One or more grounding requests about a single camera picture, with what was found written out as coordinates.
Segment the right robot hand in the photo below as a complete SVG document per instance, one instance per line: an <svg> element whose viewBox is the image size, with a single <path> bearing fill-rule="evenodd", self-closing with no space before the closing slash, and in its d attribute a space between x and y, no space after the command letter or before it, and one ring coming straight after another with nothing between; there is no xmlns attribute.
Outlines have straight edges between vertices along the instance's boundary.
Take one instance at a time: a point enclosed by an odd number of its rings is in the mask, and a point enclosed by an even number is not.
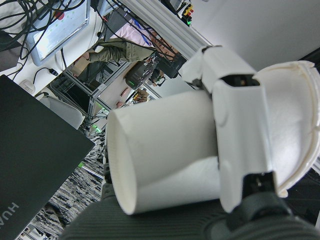
<svg viewBox="0 0 320 240"><path fill-rule="evenodd" d="M320 154L310 61L255 71L222 46L181 68L198 90L109 113L111 183L62 240L317 240L285 203Z"/></svg>

